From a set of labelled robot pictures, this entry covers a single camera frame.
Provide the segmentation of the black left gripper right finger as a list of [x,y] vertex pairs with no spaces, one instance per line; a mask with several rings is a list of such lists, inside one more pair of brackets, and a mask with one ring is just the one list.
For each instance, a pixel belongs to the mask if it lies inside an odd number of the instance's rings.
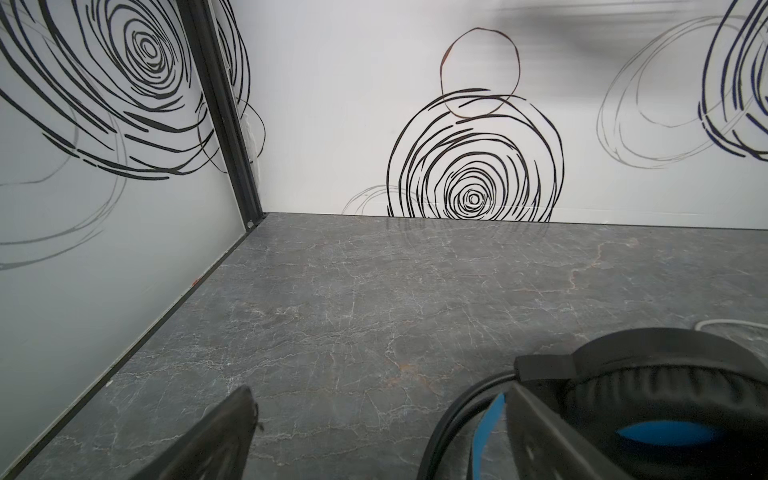
[[518,382],[506,394],[506,423],[521,479],[630,477]]

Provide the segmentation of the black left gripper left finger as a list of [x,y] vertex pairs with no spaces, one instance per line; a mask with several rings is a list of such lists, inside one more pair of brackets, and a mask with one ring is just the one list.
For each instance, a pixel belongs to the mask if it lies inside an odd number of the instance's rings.
[[240,386],[133,477],[241,479],[259,427],[252,391]]

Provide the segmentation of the black blue gaming headset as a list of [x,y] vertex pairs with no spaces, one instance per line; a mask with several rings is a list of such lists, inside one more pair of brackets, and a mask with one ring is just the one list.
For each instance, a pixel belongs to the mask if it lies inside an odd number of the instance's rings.
[[466,475],[482,456],[518,382],[607,456],[628,479],[763,479],[767,368],[750,350],[700,329],[642,328],[570,354],[524,355],[446,410],[418,469],[436,477],[453,439],[474,425]]

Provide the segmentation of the black corner frame post left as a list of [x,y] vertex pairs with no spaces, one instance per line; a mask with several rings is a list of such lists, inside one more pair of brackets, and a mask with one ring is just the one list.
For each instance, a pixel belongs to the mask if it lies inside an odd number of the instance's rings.
[[216,36],[210,3],[177,3],[202,90],[246,231],[264,218],[249,155],[229,84],[224,57]]

